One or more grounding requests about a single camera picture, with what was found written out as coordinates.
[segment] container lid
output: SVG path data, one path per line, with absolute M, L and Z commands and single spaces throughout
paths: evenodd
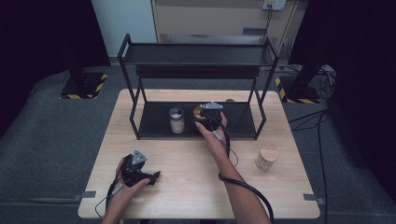
M 169 118 L 173 120 L 178 120 L 183 118 L 183 109 L 180 107 L 172 107 L 169 110 Z

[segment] gray carpet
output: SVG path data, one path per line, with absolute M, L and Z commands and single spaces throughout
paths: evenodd
M 59 99 L 69 76 L 67 72 L 47 77 L 35 85 L 35 93 L 1 139 L 0 198 L 72 199 L 74 194 L 84 191 L 118 94 L 126 88 L 119 66 L 88 70 L 108 74 L 96 99 Z M 262 71 L 259 82 L 265 75 L 266 71 Z M 230 81 L 220 85 L 217 81 L 155 80 L 148 82 L 146 88 L 249 90 L 249 83 Z M 274 83 L 270 90 L 276 91 Z M 288 119 L 326 108 L 324 103 L 283 106 Z M 313 119 L 304 127 L 317 122 L 318 119 Z M 312 188 L 322 198 L 317 129 L 293 134 Z M 321 137 L 329 223 L 396 223 L 396 205 L 369 170 L 351 164 L 330 118 L 321 124 Z M 322 215 L 317 219 L 279 219 L 276 223 L 324 223 L 324 207 L 321 205 L 320 209 Z M 0 223 L 99 223 L 99 219 L 78 217 L 77 204 L 19 202 L 0 203 Z

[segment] jar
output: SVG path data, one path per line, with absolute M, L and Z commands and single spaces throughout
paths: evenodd
M 169 110 L 169 120 L 173 133 L 183 133 L 184 131 L 184 114 L 180 107 L 172 107 Z

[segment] power socket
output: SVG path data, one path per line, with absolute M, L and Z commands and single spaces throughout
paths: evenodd
M 272 6 L 272 10 L 281 11 L 286 5 L 287 0 L 265 0 L 262 4 L 262 10 L 269 10 L 269 5 Z

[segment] light wood tabletop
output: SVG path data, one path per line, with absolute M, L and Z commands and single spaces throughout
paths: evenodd
M 246 101 L 249 91 L 145 90 L 150 101 L 224 102 Z M 134 116 L 139 126 L 144 101 L 140 97 Z M 120 160 L 134 149 L 148 157 L 142 171 L 161 171 L 155 186 L 138 192 L 123 214 L 124 218 L 233 218 L 224 184 L 204 138 L 137 140 L 129 121 L 133 102 L 128 90 L 122 90 L 108 124 L 103 143 L 86 191 L 96 191 L 94 198 L 83 198 L 78 214 L 99 218 L 95 206 L 106 197 Z M 250 103 L 256 129 L 261 122 L 257 100 Z M 316 201 L 306 201 L 313 194 L 300 153 L 292 136 L 285 112 L 276 92 L 268 91 L 263 108 L 267 121 L 258 140 L 233 140 L 238 172 L 249 185 L 258 189 L 273 207 L 275 218 L 316 218 Z M 262 147 L 278 150 L 279 158 L 268 172 L 256 167 Z M 230 154 L 233 162 L 235 155 Z M 98 206 L 105 213 L 105 203 Z

